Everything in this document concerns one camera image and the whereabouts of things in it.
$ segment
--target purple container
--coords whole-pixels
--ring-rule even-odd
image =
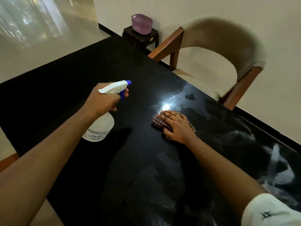
[[[135,14],[132,16],[132,26],[136,32],[147,35],[151,33],[153,20],[143,14]]]

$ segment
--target checkered cloth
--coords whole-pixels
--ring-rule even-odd
[[[170,126],[169,124],[167,124],[165,121],[163,121],[161,118],[159,118],[157,115],[153,118],[152,123],[153,123],[154,125],[156,125],[158,128],[162,128],[162,129],[163,129],[163,128],[166,128],[168,131],[171,131],[171,132],[172,132],[171,126]],[[194,126],[193,126],[189,121],[188,121],[188,123],[189,123],[191,129],[192,129],[194,132],[196,132]]]

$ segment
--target white wall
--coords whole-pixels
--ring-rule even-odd
[[[267,66],[238,106],[301,144],[301,0],[94,0],[94,4],[98,22],[119,35],[136,13],[154,20],[162,40],[198,16],[231,19],[252,30],[265,45]],[[235,82],[231,64],[198,48],[181,50],[178,68],[198,75],[220,94]]]

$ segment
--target white shirt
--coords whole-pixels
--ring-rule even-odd
[[[245,208],[241,226],[301,226],[301,213],[271,194],[260,194]]]

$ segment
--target stool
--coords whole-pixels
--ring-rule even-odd
[[[141,35],[129,26],[123,30],[122,38],[126,39],[131,45],[136,47],[143,53],[146,52],[146,47],[155,42],[155,47],[159,46],[159,34],[156,29],[152,29],[150,34]]]

